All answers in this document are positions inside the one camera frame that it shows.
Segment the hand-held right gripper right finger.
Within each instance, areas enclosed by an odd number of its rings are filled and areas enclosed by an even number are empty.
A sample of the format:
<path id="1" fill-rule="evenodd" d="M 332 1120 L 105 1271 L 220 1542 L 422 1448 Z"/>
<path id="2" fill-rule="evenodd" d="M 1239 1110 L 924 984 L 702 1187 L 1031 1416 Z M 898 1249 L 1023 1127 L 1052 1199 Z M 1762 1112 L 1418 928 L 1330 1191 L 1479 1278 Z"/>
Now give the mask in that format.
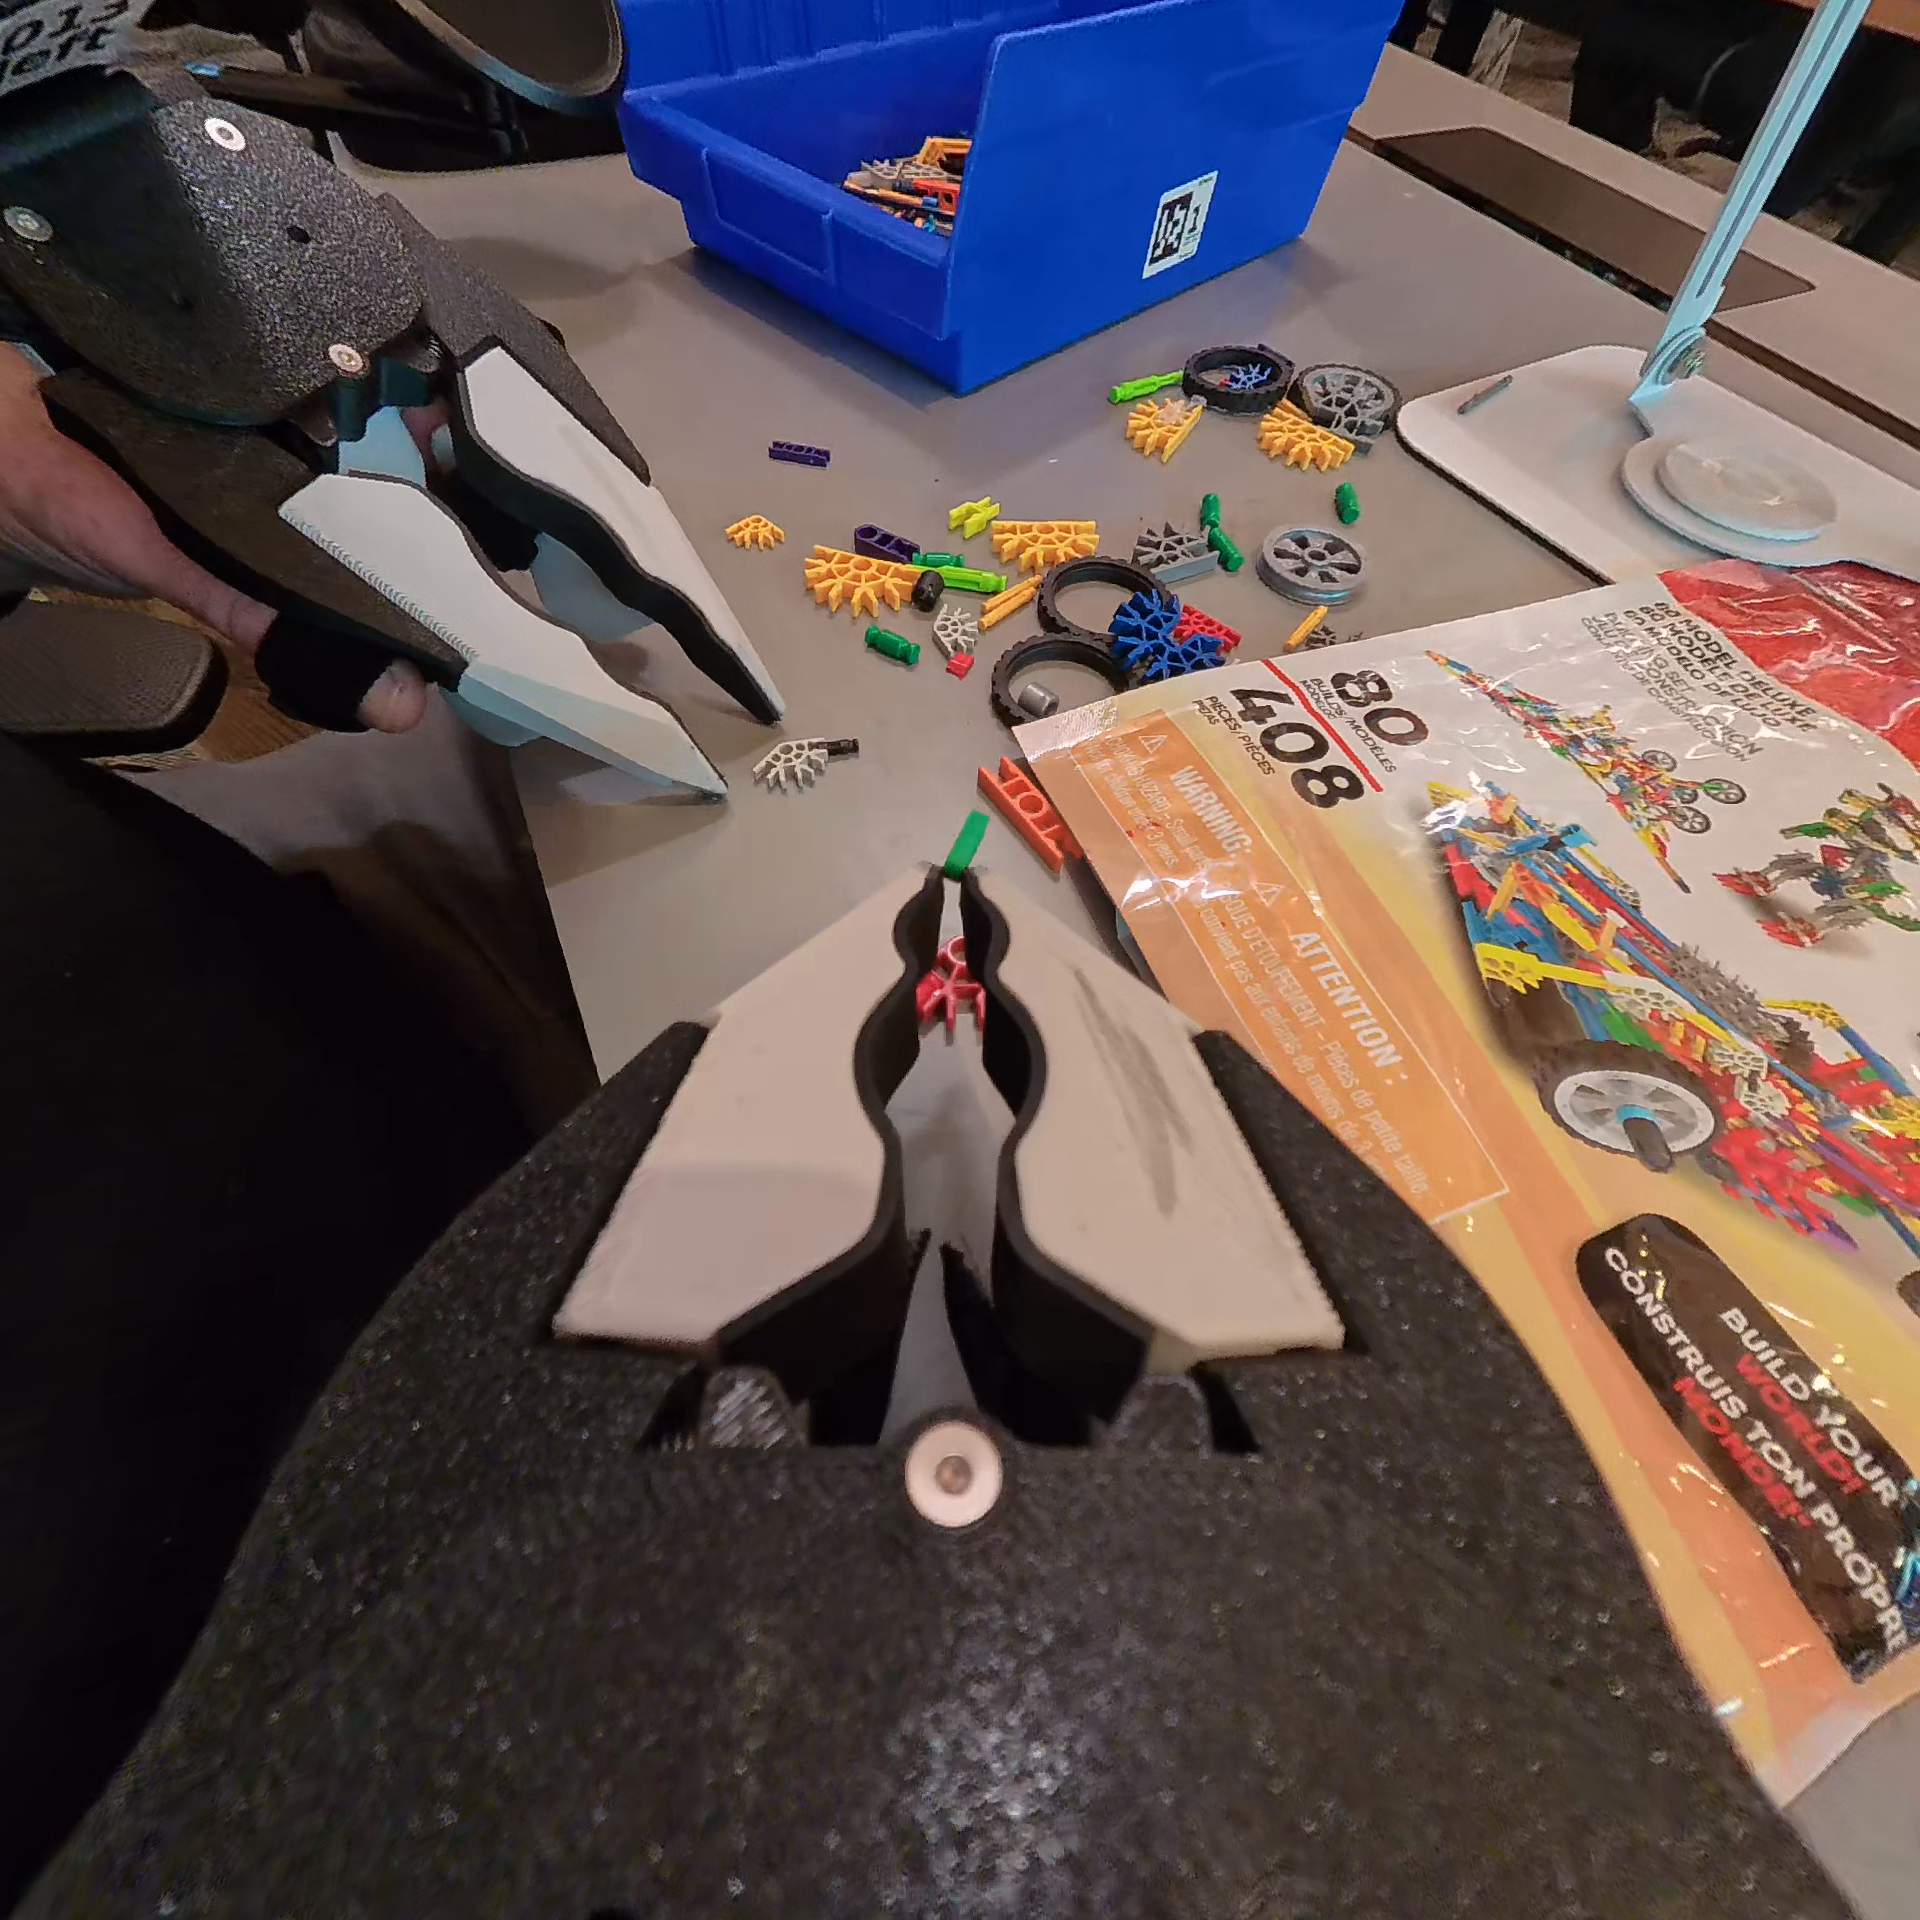
<path id="1" fill-rule="evenodd" d="M 1200 1048 L 1201 1028 L 1018 888 L 959 886 L 988 993 L 992 1308 L 1025 1368 L 1336 1351 L 1342 1319 Z"/>

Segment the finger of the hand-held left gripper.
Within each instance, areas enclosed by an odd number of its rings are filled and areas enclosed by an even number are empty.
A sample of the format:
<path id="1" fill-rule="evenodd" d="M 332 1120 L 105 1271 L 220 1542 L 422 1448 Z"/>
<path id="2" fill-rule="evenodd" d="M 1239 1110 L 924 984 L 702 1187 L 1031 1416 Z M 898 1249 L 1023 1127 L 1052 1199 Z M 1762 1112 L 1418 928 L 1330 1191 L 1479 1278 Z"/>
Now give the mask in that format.
<path id="1" fill-rule="evenodd" d="M 279 516 L 439 637 L 461 667 L 447 702 L 474 732 L 520 744 L 542 735 L 607 767 L 584 799 L 721 799 L 727 781 L 652 692 L 609 673 L 601 645 L 654 620 L 618 604 L 584 559 L 534 536 L 524 599 L 473 533 L 425 488 L 425 456 L 397 406 L 337 444 L 337 471 L 312 477 Z"/>
<path id="2" fill-rule="evenodd" d="M 780 723 L 770 672 L 661 492 L 504 345 L 461 366 L 453 390 L 456 473 L 564 544 L 618 606 L 662 625 L 751 720 Z"/>

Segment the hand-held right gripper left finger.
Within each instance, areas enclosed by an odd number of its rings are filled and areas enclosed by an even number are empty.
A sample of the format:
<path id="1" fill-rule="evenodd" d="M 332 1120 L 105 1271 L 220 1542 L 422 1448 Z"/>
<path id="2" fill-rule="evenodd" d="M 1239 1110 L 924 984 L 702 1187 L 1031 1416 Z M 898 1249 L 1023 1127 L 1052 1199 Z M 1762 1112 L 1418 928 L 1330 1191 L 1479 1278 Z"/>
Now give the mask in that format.
<path id="1" fill-rule="evenodd" d="M 889 1101 L 944 878 L 906 870 L 721 999 L 556 1311 L 648 1353 L 870 1353 L 910 1292 Z"/>

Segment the pile of colourful toy pieces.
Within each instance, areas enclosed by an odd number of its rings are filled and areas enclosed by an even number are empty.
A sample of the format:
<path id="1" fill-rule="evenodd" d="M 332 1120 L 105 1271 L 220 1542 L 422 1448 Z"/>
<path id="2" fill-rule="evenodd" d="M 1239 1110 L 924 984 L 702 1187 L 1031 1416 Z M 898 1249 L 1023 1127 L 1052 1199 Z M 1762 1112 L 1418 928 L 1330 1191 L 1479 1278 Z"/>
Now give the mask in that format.
<path id="1" fill-rule="evenodd" d="M 952 237 L 973 140 L 928 134 L 912 153 L 858 161 L 844 192 L 936 237 Z"/>

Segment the blue container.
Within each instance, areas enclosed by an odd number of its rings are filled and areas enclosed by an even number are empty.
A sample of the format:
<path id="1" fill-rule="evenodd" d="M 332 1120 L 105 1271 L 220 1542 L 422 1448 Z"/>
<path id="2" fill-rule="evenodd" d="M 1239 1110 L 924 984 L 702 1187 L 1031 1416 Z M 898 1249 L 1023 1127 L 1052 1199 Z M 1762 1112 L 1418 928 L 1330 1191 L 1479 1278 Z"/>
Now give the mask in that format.
<path id="1" fill-rule="evenodd" d="M 1297 237 L 1391 3 L 625 3 L 690 240 L 972 393 Z M 951 237 L 844 192 L 972 136 Z"/>

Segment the person's left hand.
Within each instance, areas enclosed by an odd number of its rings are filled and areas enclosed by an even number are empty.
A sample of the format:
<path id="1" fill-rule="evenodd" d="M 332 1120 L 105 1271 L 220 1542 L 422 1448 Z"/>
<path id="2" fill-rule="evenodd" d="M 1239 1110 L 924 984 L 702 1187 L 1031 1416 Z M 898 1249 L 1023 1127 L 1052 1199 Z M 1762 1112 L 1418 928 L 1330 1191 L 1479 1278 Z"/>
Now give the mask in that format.
<path id="1" fill-rule="evenodd" d="M 430 694 L 415 662 L 342 649 L 297 665 L 292 645 L 270 641 L 276 611 L 180 551 L 124 475 L 50 417 L 40 381 L 40 361 L 5 342 L 5 591 L 64 588 L 165 604 L 252 661 L 268 649 L 272 657 L 256 665 L 256 676 L 301 724 L 392 735 L 420 726 Z"/>

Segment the printed toy packaging bag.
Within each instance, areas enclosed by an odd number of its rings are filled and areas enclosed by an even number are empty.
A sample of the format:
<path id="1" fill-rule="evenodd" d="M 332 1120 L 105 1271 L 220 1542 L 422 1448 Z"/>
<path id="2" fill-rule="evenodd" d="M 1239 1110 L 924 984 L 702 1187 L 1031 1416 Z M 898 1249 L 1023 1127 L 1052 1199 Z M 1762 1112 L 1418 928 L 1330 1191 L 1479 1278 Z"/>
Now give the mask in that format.
<path id="1" fill-rule="evenodd" d="M 1916 1697 L 1916 620 L 1711 559 L 1017 732 L 1162 993 L 1521 1332 L 1782 1799 Z"/>

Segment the orange ladder connector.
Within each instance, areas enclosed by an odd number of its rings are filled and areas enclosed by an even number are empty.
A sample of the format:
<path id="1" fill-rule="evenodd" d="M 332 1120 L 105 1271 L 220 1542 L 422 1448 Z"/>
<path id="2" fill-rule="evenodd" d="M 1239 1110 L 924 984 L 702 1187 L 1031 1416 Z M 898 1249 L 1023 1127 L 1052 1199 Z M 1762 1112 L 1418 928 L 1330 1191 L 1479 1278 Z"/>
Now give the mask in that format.
<path id="1" fill-rule="evenodd" d="M 978 765 L 976 790 L 1033 847 L 1048 872 L 1060 872 L 1064 862 L 1085 854 L 1064 819 L 1018 759 L 1000 757 L 997 767 Z"/>

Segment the grey office chair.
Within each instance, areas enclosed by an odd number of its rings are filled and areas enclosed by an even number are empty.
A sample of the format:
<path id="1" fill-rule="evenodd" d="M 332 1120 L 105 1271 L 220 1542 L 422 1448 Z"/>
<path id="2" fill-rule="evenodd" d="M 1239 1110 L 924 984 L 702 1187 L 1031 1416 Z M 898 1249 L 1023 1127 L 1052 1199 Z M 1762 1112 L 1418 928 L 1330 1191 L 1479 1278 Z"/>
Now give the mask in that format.
<path id="1" fill-rule="evenodd" d="M 64 759 L 180 750 L 226 683 L 214 639 L 154 614 L 23 599 L 2 620 L 2 733 Z"/>

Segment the black rubber tire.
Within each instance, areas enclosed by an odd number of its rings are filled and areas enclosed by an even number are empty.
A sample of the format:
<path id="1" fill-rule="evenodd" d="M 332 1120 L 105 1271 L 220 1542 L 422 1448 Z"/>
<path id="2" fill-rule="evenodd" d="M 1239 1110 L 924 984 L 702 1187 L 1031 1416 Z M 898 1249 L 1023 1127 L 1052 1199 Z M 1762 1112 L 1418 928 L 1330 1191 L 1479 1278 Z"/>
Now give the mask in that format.
<path id="1" fill-rule="evenodd" d="M 1261 357 L 1261 355 L 1269 355 L 1269 357 L 1274 357 L 1274 358 L 1285 357 L 1281 352 L 1277 352 L 1273 348 L 1266 348 L 1266 345 L 1233 345 L 1233 342 L 1214 345 L 1214 348 L 1204 348 L 1200 352 L 1193 352 L 1184 363 L 1184 396 L 1200 398 L 1208 409 L 1221 412 L 1222 416 L 1239 416 L 1239 417 L 1263 416 L 1269 409 L 1273 409 L 1277 401 L 1281 401 L 1289 396 L 1294 380 L 1289 381 L 1287 393 L 1281 398 L 1277 398 L 1273 405 L 1263 405 L 1260 409 L 1248 406 L 1248 405 L 1236 405 L 1233 398 L 1222 396 L 1216 385 L 1216 369 L 1222 368 L 1222 363 L 1241 361 L 1241 358 L 1248 358 L 1248 357 Z"/>
<path id="2" fill-rule="evenodd" d="M 1127 692 L 1128 669 L 1116 657 L 1105 633 L 1039 633 L 1014 641 L 992 669 L 992 711 L 1008 728 L 1025 724 L 1028 713 L 1017 702 L 1017 679 L 1039 665 L 1079 665 L 1100 673 L 1111 692 Z"/>
<path id="3" fill-rule="evenodd" d="M 1062 559 L 1048 567 L 1039 577 L 1037 620 L 1045 633 L 1093 641 L 1105 641 L 1111 637 L 1111 630 L 1080 625 L 1062 611 L 1062 596 L 1068 589 L 1079 584 L 1118 588 L 1121 606 L 1138 595 L 1144 595 L 1148 599 L 1161 595 L 1161 584 L 1153 575 L 1128 559 L 1116 559 L 1108 555 Z"/>

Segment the person's black jacket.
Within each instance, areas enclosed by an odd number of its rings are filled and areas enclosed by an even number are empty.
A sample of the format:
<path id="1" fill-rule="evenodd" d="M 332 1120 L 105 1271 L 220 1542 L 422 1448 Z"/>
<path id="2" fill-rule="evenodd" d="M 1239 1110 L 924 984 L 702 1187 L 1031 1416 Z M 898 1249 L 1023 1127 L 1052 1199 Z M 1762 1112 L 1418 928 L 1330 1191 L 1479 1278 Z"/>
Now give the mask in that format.
<path id="1" fill-rule="evenodd" d="M 173 1684 L 352 1340 L 591 1087 L 502 752 L 5 741 L 2 1885 Z"/>

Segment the grey wheel hub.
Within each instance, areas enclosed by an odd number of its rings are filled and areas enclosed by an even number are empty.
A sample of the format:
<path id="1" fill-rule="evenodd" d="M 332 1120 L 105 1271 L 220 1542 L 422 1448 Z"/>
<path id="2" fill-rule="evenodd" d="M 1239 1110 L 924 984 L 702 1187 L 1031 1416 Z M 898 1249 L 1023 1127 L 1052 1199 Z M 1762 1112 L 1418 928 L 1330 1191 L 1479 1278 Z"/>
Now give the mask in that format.
<path id="1" fill-rule="evenodd" d="M 1261 584 L 1310 607 L 1334 607 L 1353 600 L 1367 583 L 1362 551 L 1342 533 L 1294 526 L 1269 533 L 1255 568 Z"/>

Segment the grey wheel with tire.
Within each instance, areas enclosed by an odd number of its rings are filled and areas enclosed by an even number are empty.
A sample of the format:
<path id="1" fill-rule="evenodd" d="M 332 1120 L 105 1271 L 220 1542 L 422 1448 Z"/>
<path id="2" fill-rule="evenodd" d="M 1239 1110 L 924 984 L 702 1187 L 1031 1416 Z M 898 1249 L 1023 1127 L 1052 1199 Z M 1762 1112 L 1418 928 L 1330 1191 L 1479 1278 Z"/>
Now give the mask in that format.
<path id="1" fill-rule="evenodd" d="M 1345 363 L 1297 368 L 1289 398 L 1314 425 L 1356 447 L 1386 437 L 1401 412 L 1401 390 L 1389 380 Z"/>

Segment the light blue book stand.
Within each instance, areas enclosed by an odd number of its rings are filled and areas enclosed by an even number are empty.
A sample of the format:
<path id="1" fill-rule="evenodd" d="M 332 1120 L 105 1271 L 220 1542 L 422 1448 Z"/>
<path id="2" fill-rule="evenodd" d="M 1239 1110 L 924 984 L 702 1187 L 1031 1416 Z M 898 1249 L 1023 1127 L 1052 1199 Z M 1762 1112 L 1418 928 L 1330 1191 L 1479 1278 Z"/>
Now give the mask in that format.
<path id="1" fill-rule="evenodd" d="M 1765 548 L 1810 544 L 1839 524 L 1833 486 L 1789 455 L 1784 422 L 1768 414 L 1745 422 L 1734 398 L 1700 381 L 1700 369 L 1706 323 L 1743 240 L 1866 11 L 1866 3 L 1813 11 L 1626 398 L 1648 437 L 1664 440 L 1653 456 L 1656 493 L 1719 551 L 1725 536 Z"/>

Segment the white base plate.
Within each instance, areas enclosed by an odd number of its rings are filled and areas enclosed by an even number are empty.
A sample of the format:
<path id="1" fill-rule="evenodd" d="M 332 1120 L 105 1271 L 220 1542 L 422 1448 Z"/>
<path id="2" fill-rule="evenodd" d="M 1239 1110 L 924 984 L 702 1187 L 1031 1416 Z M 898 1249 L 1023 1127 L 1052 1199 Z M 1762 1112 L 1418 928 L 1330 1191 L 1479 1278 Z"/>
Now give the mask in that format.
<path id="1" fill-rule="evenodd" d="M 1428 467 L 1546 541 L 1590 575 L 1618 584 L 1706 559 L 1752 559 L 1774 568 L 1856 563 L 1916 583 L 1917 493 L 1791 416 L 1778 416 L 1719 381 L 1693 375 L 1644 406 L 1630 393 L 1644 349 L 1585 345 L 1511 369 L 1481 375 L 1404 401 L 1398 437 Z M 1830 519 L 1807 540 L 1743 535 L 1668 492 L 1668 447 L 1725 456 L 1742 475 L 1768 464 L 1793 484 L 1828 495 Z"/>

